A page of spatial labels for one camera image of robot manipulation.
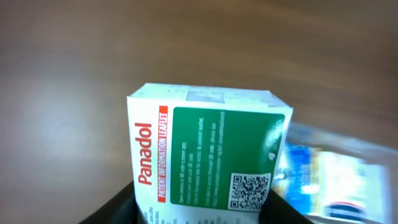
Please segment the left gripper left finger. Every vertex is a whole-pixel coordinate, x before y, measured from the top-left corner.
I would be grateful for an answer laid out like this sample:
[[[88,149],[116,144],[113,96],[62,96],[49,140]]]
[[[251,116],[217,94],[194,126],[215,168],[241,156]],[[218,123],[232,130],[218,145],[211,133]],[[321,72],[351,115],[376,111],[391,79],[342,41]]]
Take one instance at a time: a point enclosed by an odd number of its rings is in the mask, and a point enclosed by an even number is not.
[[[137,212],[134,184],[130,182],[79,224],[137,224]]]

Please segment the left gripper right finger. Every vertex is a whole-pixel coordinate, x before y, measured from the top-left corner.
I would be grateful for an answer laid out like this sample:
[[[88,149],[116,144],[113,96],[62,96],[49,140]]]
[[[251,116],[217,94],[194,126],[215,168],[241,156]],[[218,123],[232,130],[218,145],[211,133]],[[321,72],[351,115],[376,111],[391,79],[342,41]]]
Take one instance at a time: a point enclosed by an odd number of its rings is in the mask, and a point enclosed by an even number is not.
[[[259,213],[259,224],[313,224],[275,191],[270,190]]]

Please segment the blue yellow VapoDrops box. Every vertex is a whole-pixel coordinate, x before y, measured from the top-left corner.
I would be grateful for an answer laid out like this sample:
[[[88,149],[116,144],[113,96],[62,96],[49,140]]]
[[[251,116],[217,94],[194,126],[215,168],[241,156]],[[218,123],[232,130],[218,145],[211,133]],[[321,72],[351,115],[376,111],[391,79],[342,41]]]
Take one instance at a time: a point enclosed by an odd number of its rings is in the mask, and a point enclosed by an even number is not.
[[[272,184],[272,189],[303,215],[314,215],[318,212],[318,156],[318,148],[285,144]]]

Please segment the white Hansaplast plaster box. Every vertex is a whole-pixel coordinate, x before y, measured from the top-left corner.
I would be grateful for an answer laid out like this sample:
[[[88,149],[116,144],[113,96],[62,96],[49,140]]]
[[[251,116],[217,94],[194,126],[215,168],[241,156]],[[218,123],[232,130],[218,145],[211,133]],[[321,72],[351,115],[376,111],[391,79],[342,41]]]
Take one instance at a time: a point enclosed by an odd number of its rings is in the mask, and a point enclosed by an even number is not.
[[[310,215],[351,223],[390,223],[384,166],[334,152],[318,154],[318,192]]]

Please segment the white green box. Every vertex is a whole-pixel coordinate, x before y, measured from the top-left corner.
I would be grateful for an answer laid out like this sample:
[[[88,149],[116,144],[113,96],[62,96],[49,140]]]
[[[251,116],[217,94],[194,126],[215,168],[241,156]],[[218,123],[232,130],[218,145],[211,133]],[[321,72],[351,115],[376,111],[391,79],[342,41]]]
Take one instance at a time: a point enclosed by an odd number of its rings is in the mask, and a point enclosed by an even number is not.
[[[147,83],[127,98],[139,223],[257,223],[293,109],[267,90]]]

